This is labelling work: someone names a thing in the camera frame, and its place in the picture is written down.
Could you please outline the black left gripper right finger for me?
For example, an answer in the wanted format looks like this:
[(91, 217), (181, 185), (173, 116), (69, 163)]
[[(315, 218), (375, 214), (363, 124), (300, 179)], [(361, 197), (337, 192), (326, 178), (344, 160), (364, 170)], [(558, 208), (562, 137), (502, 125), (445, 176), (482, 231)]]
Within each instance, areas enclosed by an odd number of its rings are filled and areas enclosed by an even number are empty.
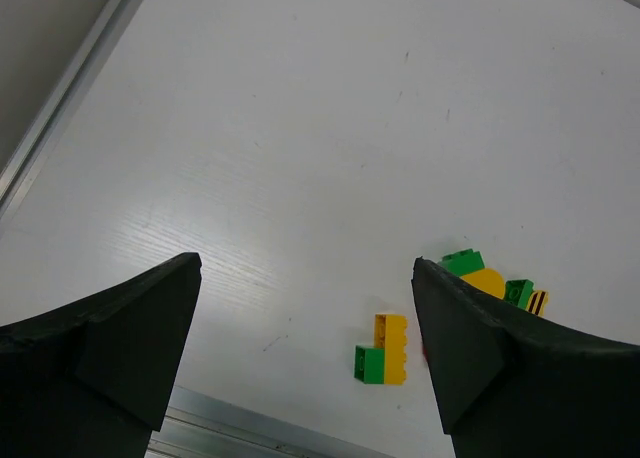
[(639, 349), (527, 313), (419, 258), (411, 280), (459, 457), (635, 457)]

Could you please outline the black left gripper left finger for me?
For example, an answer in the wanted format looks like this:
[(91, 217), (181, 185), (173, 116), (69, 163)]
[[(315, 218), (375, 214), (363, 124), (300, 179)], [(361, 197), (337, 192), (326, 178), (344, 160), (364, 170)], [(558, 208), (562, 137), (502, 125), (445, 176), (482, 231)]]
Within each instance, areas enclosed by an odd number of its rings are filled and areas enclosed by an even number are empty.
[(169, 404), (201, 266), (197, 253), (181, 253), (2, 326), (2, 456), (144, 456)]

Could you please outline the yellow striped lego plate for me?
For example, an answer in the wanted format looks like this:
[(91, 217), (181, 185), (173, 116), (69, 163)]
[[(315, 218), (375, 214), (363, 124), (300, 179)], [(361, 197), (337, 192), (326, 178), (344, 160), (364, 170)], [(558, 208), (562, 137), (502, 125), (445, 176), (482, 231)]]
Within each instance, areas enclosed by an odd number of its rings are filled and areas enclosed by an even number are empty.
[(534, 290), (526, 305), (526, 311), (536, 316), (543, 316), (549, 301), (549, 293), (544, 290)]

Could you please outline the green lego plate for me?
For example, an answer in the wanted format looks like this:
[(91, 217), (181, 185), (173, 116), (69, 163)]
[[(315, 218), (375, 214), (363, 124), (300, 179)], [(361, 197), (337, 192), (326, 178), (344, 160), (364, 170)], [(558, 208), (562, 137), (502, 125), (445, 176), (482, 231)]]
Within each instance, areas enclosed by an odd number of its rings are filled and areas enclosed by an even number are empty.
[(525, 310), (533, 288), (534, 283), (528, 279), (508, 280), (505, 283), (504, 301)]

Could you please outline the yellow long lego brick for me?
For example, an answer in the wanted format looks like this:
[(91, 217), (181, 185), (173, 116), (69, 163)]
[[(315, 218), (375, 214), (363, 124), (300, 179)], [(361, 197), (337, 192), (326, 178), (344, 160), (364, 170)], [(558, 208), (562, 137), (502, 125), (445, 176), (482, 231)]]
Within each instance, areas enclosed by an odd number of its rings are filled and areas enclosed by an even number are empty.
[(407, 326), (405, 316), (399, 314), (376, 314), (374, 324), (374, 346), (384, 350), (384, 383), (403, 385), (407, 379)]

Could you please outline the small green lego brick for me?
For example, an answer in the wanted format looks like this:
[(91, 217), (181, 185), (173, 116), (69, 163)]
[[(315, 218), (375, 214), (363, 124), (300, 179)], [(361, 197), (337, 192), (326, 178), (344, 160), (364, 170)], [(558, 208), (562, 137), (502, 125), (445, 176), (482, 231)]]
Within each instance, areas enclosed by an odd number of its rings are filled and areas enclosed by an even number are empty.
[(385, 383), (385, 350), (372, 346), (355, 346), (354, 378), (364, 384)]

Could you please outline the yellow rounded lego piece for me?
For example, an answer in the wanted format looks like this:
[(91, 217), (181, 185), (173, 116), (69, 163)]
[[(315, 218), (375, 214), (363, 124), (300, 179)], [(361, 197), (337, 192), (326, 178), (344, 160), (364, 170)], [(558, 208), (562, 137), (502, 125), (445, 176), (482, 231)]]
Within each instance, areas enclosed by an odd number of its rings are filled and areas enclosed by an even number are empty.
[(461, 279), (486, 294), (500, 300), (504, 299), (505, 280), (501, 274), (494, 269), (484, 268), (477, 270), (463, 275)]

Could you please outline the green lego under yellow dome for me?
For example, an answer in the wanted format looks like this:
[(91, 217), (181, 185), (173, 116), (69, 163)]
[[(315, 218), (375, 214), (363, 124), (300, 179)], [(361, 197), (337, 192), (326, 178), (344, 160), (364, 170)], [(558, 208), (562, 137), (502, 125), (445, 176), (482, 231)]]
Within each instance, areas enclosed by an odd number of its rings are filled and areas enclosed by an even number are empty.
[(481, 253), (472, 248), (444, 255), (438, 262), (438, 265), (457, 277), (462, 277), (485, 268)]

